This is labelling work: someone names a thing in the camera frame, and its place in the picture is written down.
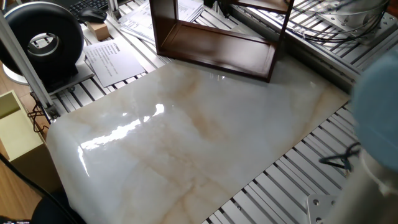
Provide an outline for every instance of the cardboard box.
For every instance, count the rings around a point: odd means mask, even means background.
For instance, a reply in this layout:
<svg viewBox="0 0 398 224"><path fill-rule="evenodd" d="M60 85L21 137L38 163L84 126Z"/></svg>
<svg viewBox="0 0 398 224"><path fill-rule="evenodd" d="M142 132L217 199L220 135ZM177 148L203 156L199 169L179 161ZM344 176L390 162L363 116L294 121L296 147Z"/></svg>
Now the cardboard box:
<svg viewBox="0 0 398 224"><path fill-rule="evenodd" d="M0 95L0 152L46 191L62 187L47 145L14 91Z"/></svg>

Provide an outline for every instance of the brown wooden frame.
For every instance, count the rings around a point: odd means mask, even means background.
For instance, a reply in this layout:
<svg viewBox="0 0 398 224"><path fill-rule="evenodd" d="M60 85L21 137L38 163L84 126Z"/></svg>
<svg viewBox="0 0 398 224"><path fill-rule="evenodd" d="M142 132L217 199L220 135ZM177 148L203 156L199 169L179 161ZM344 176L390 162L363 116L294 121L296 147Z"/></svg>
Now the brown wooden frame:
<svg viewBox="0 0 398 224"><path fill-rule="evenodd" d="M149 0L158 55L270 82L294 0L225 0L285 14L277 42L178 20L178 0Z"/></svg>

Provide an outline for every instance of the metal workbench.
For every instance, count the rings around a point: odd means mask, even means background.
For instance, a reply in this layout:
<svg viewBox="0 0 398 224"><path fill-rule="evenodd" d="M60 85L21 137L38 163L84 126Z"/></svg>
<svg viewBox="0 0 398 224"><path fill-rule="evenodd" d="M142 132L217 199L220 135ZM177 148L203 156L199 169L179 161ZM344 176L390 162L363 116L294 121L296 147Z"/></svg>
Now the metal workbench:
<svg viewBox="0 0 398 224"><path fill-rule="evenodd" d="M321 1L296 0L294 7L301 10L315 11ZM282 27L284 16L249 7L232 6L232 15L251 29L263 36L272 36L274 30ZM316 14L292 11L286 30L286 50L298 60L314 69L336 86L349 93L361 72L375 60L398 43L397 19L385 13L380 26L376 29L381 35L370 44L364 45L356 40L345 43L310 42L289 29L305 26L323 32L338 31L321 20ZM320 34L324 38L345 38L343 34Z"/></svg>
<svg viewBox="0 0 398 224"><path fill-rule="evenodd" d="M141 0L135 0L120 6L122 15L136 9L141 3ZM233 17L225 19L210 9L205 9L195 22L224 30L244 26ZM53 102L61 116L171 62L169 58L156 55L154 45L119 31L120 25L112 18L106 23L111 39L119 39L134 47L134 53L146 72L107 88L103 88L94 76L53 95ZM82 28L88 44L98 42L85 26ZM349 105L346 105L247 184L204 223L308 223L307 197L310 194L338 195L344 187L345 173L320 164L318 160L321 156L343 153L346 147L357 141L353 124Z"/></svg>

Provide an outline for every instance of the white marble surface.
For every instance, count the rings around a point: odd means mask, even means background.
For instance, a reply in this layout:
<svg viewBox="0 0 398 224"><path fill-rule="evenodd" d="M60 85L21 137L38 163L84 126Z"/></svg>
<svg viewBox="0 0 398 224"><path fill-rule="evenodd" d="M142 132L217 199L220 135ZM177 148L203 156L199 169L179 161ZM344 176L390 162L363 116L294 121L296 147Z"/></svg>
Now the white marble surface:
<svg viewBox="0 0 398 224"><path fill-rule="evenodd" d="M174 61L62 116L47 143L87 223L201 223L347 100L290 57L271 84Z"/></svg>

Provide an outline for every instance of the keyboard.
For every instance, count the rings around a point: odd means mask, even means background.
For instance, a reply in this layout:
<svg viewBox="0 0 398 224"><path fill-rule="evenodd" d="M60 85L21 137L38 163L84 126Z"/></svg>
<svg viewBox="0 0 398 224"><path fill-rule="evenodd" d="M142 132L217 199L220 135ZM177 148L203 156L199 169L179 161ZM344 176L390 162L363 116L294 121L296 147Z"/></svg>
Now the keyboard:
<svg viewBox="0 0 398 224"><path fill-rule="evenodd" d="M86 7L93 7L97 9L107 9L107 0L82 0L76 4L69 6L69 11L78 19L78 13L80 10Z"/></svg>

